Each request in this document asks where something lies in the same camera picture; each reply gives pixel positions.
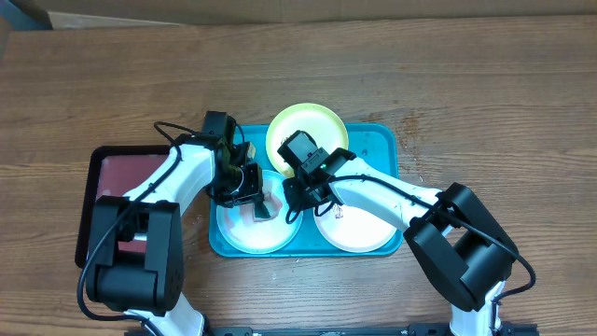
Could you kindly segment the green scrubbing sponge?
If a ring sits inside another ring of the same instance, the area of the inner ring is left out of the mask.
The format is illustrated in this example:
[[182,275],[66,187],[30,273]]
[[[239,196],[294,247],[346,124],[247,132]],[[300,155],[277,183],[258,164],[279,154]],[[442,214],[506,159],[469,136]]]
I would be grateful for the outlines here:
[[254,217],[255,219],[270,219],[271,213],[263,199],[254,202]]

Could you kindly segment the light blue plate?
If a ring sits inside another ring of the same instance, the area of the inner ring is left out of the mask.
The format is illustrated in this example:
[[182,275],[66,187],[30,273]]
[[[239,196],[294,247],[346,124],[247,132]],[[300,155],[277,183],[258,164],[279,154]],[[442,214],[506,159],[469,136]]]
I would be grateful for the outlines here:
[[215,223],[230,245],[249,254],[270,254],[288,245],[297,235],[303,215],[299,214],[292,224],[286,222],[289,205],[285,200],[284,180],[277,172],[263,172],[263,204],[270,214],[268,218],[256,217],[253,203],[215,208]]

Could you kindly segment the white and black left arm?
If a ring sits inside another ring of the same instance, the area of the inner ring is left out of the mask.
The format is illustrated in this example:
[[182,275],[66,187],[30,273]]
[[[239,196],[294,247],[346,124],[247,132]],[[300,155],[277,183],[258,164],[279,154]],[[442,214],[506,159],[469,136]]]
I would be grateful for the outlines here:
[[[95,202],[88,256],[76,290],[87,318],[137,321],[151,335],[202,335],[207,330],[204,316],[182,293],[182,216],[201,191],[221,207],[250,204],[255,217],[271,215],[255,148],[234,141],[241,129],[227,113],[209,111],[200,131],[184,127],[169,140],[168,158],[138,187]],[[95,314],[87,301],[113,313]]]

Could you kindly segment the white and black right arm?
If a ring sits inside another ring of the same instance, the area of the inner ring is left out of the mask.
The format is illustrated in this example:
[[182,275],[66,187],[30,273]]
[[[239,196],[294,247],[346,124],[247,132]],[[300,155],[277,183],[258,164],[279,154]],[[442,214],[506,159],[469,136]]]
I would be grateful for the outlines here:
[[475,193],[458,183],[418,187],[382,173],[352,151],[328,153],[296,131],[279,154],[294,171],[283,183],[287,222],[334,205],[362,209],[403,235],[435,290],[451,304],[454,335],[497,335],[499,296],[518,249]]

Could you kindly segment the blue plastic tray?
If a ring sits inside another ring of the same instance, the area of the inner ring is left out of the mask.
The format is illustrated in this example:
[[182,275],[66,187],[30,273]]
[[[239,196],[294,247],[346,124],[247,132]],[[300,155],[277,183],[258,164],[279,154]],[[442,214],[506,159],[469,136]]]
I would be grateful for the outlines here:
[[[378,123],[348,123],[349,149],[378,171],[398,176],[396,139],[392,131]],[[245,139],[257,147],[256,160],[265,170],[273,168],[266,153],[266,125],[245,125],[242,133],[236,133],[235,141]],[[216,205],[211,204],[209,243],[216,254],[226,258],[248,258],[226,241],[216,221]],[[328,242],[316,228],[311,210],[303,214],[297,235],[285,247],[269,253],[269,258],[345,258],[351,254]]]

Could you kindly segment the black tray with pink liquid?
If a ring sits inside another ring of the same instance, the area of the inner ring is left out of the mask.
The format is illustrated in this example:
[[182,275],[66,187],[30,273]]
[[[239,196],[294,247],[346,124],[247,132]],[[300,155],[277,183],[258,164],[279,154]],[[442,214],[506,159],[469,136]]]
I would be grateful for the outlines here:
[[75,264],[83,268],[88,255],[92,211],[101,196],[123,196],[138,187],[167,159],[170,147],[102,146],[90,156],[76,243]]

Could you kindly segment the white plate with pink rim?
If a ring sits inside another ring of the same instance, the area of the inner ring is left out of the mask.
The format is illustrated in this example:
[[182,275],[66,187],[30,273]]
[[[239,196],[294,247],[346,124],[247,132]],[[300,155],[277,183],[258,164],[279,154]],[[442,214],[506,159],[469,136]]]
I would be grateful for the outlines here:
[[314,217],[320,233],[336,248],[351,253],[366,253],[388,243],[396,228],[371,213],[348,205],[334,205]]

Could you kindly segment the yellow-green rimmed plate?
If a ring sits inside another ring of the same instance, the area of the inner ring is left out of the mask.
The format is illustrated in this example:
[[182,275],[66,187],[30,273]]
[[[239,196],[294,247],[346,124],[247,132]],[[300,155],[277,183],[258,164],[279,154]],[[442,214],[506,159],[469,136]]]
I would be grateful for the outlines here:
[[331,109],[315,103],[291,105],[272,120],[266,133],[265,145],[273,168],[286,177],[293,177],[294,171],[277,150],[295,131],[308,133],[316,145],[328,153],[337,147],[347,149],[349,146],[347,129]]

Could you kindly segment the cardboard back wall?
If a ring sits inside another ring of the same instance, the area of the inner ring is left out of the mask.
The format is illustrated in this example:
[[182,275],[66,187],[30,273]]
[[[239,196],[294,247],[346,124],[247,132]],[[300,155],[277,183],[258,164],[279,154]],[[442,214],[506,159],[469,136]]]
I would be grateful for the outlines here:
[[49,14],[182,24],[288,23],[591,15],[596,0],[34,0],[3,1],[1,17],[47,29]]

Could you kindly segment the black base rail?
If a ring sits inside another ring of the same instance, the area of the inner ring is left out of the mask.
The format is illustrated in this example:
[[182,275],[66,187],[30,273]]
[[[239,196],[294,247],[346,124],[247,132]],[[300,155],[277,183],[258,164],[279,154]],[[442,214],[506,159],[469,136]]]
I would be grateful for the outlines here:
[[[125,336],[146,336],[149,331],[129,330]],[[412,324],[400,328],[349,328],[349,329],[250,329],[215,328],[203,335],[215,336],[452,336],[448,323]],[[512,324],[502,322],[500,336],[539,336],[537,325]]]

